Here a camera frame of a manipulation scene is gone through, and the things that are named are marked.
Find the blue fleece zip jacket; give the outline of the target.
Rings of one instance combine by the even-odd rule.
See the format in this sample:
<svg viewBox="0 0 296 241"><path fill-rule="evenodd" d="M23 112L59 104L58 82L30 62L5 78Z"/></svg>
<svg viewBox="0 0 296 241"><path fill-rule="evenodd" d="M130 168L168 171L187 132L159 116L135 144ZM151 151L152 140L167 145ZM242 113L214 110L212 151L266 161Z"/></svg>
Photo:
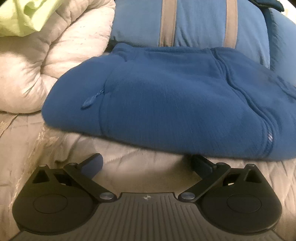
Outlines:
<svg viewBox="0 0 296 241"><path fill-rule="evenodd" d="M295 157L295 87L231 48L118 44L62 75L42 116L64 131L166 152Z"/></svg>

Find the grey quilted bedspread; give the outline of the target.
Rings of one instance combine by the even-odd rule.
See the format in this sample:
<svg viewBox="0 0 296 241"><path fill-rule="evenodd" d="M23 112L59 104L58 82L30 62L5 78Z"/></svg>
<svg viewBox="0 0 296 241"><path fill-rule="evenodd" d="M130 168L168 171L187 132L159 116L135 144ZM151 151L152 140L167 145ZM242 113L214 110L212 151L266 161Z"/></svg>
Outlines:
<svg viewBox="0 0 296 241"><path fill-rule="evenodd" d="M44 124L40 113L1 113L1 240L9 240L19 231L12 205L37 166L62 168L95 153L104 158L95 181L115 194L179 194L199 181L180 155L57 131Z"/></svg>

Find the white puffy comforter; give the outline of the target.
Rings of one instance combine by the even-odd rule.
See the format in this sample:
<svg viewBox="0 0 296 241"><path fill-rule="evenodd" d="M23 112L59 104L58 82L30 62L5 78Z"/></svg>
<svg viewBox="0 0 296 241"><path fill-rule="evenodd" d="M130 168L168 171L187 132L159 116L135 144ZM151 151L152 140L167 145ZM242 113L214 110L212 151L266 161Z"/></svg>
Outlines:
<svg viewBox="0 0 296 241"><path fill-rule="evenodd" d="M39 32L1 37L1 110L39 111L58 78L104 53L114 15L114 1L62 1Z"/></svg>

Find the left blue striped pillow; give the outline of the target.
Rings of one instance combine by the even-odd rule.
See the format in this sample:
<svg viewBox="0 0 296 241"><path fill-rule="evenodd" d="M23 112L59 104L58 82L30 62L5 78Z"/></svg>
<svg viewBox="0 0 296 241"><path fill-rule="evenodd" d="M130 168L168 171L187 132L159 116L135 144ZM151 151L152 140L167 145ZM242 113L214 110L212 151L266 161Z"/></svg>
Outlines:
<svg viewBox="0 0 296 241"><path fill-rule="evenodd" d="M267 27L250 1L116 1L110 43L229 47L269 67Z"/></svg>

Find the blue striped pillow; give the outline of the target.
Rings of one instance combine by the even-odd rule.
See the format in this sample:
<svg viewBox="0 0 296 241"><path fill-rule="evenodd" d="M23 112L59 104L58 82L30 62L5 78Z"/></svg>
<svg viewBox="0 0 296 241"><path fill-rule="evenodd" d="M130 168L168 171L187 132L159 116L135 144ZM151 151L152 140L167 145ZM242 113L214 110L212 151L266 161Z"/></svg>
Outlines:
<svg viewBox="0 0 296 241"><path fill-rule="evenodd" d="M267 27L250 1L116 1L110 43L229 47L269 67Z"/></svg>
<svg viewBox="0 0 296 241"><path fill-rule="evenodd" d="M264 9L270 69L295 85L295 23L275 9Z"/></svg>

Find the right blue striped pillow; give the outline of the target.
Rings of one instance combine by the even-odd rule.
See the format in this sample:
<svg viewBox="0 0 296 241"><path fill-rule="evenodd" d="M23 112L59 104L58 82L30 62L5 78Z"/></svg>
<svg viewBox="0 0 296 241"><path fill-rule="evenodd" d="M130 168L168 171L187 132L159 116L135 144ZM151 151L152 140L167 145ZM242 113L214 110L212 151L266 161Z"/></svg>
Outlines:
<svg viewBox="0 0 296 241"><path fill-rule="evenodd" d="M275 9L264 9L270 69L295 85L295 23Z"/></svg>

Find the light green blanket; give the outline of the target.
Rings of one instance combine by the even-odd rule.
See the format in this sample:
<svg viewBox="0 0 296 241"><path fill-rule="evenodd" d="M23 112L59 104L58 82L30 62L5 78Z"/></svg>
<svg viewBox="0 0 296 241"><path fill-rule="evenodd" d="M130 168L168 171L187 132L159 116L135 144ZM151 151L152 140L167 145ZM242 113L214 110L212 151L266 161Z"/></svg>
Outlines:
<svg viewBox="0 0 296 241"><path fill-rule="evenodd" d="M1 1L1 37L39 32L61 6L61 0Z"/></svg>

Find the dark blue folded garment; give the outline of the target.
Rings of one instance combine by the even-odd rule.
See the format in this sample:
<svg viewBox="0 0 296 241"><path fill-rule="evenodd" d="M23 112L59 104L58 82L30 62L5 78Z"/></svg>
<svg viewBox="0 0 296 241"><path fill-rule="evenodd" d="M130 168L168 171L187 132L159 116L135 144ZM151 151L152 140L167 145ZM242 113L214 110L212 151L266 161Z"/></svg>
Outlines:
<svg viewBox="0 0 296 241"><path fill-rule="evenodd" d="M272 8L279 12L285 11L283 5L277 0L249 0L249 2L261 9Z"/></svg>

